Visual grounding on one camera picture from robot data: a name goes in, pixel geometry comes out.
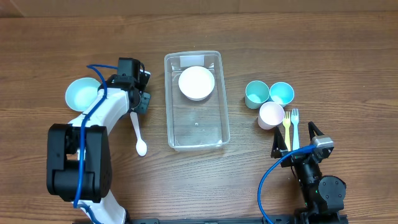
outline fork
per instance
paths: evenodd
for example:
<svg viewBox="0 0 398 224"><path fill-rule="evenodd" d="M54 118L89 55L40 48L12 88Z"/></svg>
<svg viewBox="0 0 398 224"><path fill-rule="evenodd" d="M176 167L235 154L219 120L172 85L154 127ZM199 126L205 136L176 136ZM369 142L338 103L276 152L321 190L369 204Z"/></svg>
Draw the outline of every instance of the fork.
<svg viewBox="0 0 398 224"><path fill-rule="evenodd" d="M288 112L288 111L285 112L285 118L283 121L283 125L285 127L285 144L286 144L287 150L290 152L292 150L292 148L290 147L290 134L289 134L290 112Z"/></svg>
<svg viewBox="0 0 398 224"><path fill-rule="evenodd" d="M300 148L299 140L299 109L293 108L292 111L292 124L293 124L293 150Z"/></svg>

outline white spoon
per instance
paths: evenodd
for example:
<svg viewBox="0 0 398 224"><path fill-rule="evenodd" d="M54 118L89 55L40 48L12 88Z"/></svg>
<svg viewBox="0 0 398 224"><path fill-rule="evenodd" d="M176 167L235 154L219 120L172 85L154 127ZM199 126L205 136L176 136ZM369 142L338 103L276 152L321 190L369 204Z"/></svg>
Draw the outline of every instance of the white spoon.
<svg viewBox="0 0 398 224"><path fill-rule="evenodd" d="M147 154L147 144L144 142L144 140L141 139L141 133L139 131L139 123L138 123L138 115L135 112L130 113L130 118L132 122L132 126L134 127L134 130L136 131L136 136L137 136L137 145L136 149L137 152L140 156L144 156Z"/></svg>

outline wooden table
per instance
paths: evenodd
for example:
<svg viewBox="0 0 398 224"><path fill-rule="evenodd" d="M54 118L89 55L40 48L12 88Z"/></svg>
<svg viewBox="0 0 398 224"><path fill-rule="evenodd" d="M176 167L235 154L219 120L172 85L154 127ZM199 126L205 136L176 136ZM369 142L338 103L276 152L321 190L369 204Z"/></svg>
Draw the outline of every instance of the wooden table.
<svg viewBox="0 0 398 224"><path fill-rule="evenodd" d="M320 167L347 183L350 223L397 223L397 37L398 12L0 19L0 223L86 220L47 192L47 131L78 115L64 93L77 78L96 78L85 65L118 57L138 58L153 74L141 118L146 157L128 118L110 135L111 189L133 218L261 216L257 187L275 162L273 135L243 96L262 80L295 88L286 109L300 110L302 145L309 121L335 140ZM188 50L222 55L231 128L222 150L177 153L167 144L164 57ZM276 169L262 196L271 214L303 206L290 169Z"/></svg>

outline light blue fork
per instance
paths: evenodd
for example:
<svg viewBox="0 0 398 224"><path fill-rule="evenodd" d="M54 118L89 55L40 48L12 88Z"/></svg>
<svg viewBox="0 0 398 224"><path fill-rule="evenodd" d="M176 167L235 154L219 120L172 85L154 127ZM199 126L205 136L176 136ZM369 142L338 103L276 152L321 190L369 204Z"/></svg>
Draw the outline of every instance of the light blue fork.
<svg viewBox="0 0 398 224"><path fill-rule="evenodd" d="M299 109L293 108L291 120L292 120L292 124L293 124L293 148L292 148L292 150L296 150L296 149L300 148Z"/></svg>

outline yellow fork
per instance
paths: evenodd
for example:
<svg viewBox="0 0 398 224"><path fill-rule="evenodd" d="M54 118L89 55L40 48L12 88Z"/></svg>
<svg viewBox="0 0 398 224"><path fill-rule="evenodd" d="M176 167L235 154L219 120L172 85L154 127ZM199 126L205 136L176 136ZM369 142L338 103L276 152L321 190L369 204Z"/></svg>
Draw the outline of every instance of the yellow fork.
<svg viewBox="0 0 398 224"><path fill-rule="evenodd" d="M290 112L288 112L288 111L285 112L285 118L283 121L283 125L285 127L285 144L287 146L287 150L290 152L292 150L292 148L290 147L290 134L289 134Z"/></svg>

